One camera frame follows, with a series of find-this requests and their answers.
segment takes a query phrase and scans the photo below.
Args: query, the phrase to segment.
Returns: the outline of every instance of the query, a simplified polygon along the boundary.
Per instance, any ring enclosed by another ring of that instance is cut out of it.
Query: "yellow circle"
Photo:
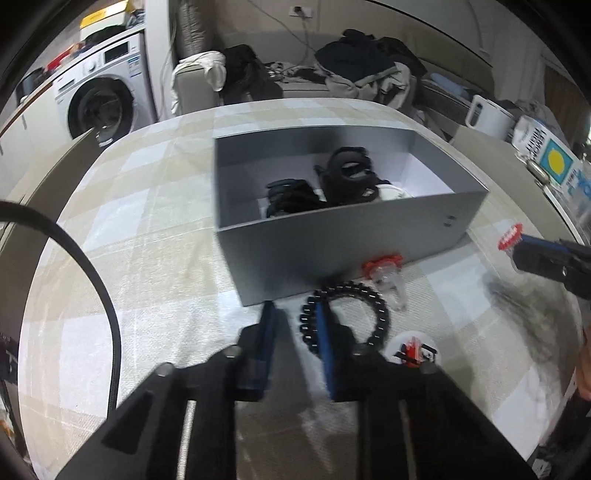
[[[557,175],[562,175],[562,172],[564,172],[564,169],[566,168],[562,154],[554,149],[548,154],[548,164],[552,171]]]

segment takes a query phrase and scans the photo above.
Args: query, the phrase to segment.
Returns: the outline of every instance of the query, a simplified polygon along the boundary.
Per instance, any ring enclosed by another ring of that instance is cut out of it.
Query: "washing machine door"
[[[96,129],[101,147],[127,135],[134,120],[134,97],[118,79],[98,77],[84,83],[68,108],[68,128],[72,138]]]

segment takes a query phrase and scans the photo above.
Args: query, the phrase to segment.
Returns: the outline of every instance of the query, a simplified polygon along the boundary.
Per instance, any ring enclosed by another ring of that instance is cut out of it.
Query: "red plastic cap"
[[[365,278],[369,280],[371,278],[371,272],[374,268],[388,263],[394,263],[398,268],[402,268],[402,261],[402,255],[387,255],[386,257],[378,258],[377,260],[372,260],[366,264],[363,264],[361,269],[363,270]]]
[[[516,223],[513,225],[505,235],[501,237],[499,240],[499,250],[505,251],[508,248],[515,245],[519,240],[521,240],[521,234],[523,233],[523,224]]]

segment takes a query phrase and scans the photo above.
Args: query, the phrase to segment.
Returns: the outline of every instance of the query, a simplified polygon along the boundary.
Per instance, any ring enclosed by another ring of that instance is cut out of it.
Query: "white kettle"
[[[466,115],[466,126],[504,140],[513,123],[513,115],[480,95],[475,95]]]

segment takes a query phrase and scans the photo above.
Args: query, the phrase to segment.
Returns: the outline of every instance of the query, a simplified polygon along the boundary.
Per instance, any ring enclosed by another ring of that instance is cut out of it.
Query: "power cord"
[[[265,10],[263,10],[261,7],[259,7],[253,0],[246,0],[248,3],[250,3],[254,8],[256,8],[259,12],[261,12],[262,14],[268,16],[270,19],[275,20],[277,23],[279,23],[279,25],[281,25],[283,28],[285,28],[285,30],[287,30],[287,32],[294,37],[298,42],[300,42],[302,45],[304,45],[306,47],[306,55],[308,54],[308,50],[313,50],[314,53],[316,53],[316,50],[314,50],[313,48],[310,47],[310,44],[308,42],[308,32],[306,29],[306,16],[304,15],[304,12],[302,11],[301,7],[296,7],[299,8],[299,12],[296,11],[295,9],[295,13],[297,13],[298,17],[300,17],[302,19],[303,25],[304,25],[304,36],[305,36],[305,40],[302,40],[300,37],[298,37],[295,33],[293,33],[293,31],[287,26],[285,25],[281,20],[279,20],[276,17],[273,17],[273,15],[271,15],[270,13],[267,13]]]
[[[115,307],[100,275],[74,239],[57,223],[42,213],[19,203],[0,200],[0,222],[13,222],[19,225],[25,225],[54,240],[80,266],[98,293],[100,302],[109,320],[113,342],[113,364],[111,367],[111,384],[109,385],[109,400],[107,403],[107,418],[110,417],[117,408],[117,393],[119,390],[119,376],[121,374],[121,332],[119,331],[119,322],[117,321]]]
[[[174,40],[177,37],[177,18],[173,17],[173,33],[170,38],[170,48],[168,49],[168,53],[164,59],[164,63],[162,68],[160,69],[160,96],[162,98],[162,103],[160,104],[160,113],[158,114],[158,120],[162,120],[162,116],[164,115],[164,109],[166,108],[166,104],[164,102],[164,69],[166,68],[166,64],[168,63],[169,59],[172,58],[173,55],[173,46]]]

